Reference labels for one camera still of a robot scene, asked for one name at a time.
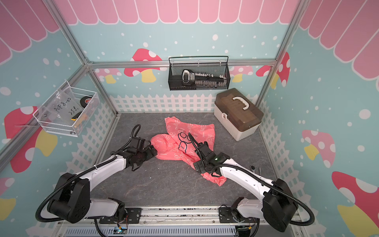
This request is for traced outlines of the pink hooded rain jacket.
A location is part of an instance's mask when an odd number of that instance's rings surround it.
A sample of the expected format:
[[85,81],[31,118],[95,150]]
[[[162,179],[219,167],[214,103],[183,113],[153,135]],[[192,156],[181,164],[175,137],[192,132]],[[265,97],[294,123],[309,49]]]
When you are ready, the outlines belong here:
[[[193,144],[199,146],[207,143],[210,150],[215,144],[215,125],[200,125],[180,121],[176,117],[165,118],[166,134],[158,134],[151,140],[152,145],[157,150],[156,157],[160,160],[183,161],[194,167],[194,163],[207,164],[201,162]],[[195,139],[192,143],[189,134]]]

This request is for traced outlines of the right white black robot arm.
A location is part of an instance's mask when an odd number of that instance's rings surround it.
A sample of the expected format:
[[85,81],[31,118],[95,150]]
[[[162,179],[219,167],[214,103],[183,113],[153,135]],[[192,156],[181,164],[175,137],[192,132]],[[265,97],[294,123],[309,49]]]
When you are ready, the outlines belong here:
[[238,198],[231,206],[231,214],[236,221],[247,218],[264,220],[279,232],[284,232],[288,225],[310,226],[315,222],[313,211],[293,196],[284,180],[264,178],[240,166],[224,153],[215,154],[207,142],[193,141],[192,145],[200,158],[194,163],[197,172],[230,179],[258,199]]

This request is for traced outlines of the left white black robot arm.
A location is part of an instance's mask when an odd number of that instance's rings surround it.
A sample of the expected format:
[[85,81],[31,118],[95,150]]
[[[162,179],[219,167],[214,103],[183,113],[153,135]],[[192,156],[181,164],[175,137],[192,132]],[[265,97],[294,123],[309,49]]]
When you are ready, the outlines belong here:
[[65,173],[60,176],[54,191],[45,198],[36,210],[38,222],[68,221],[72,224],[83,219],[109,218],[114,222],[124,221],[128,214],[124,202],[115,199],[91,198],[91,191],[112,175],[141,165],[154,158],[158,152],[152,144],[133,137],[131,143],[111,155],[104,162],[77,174]]

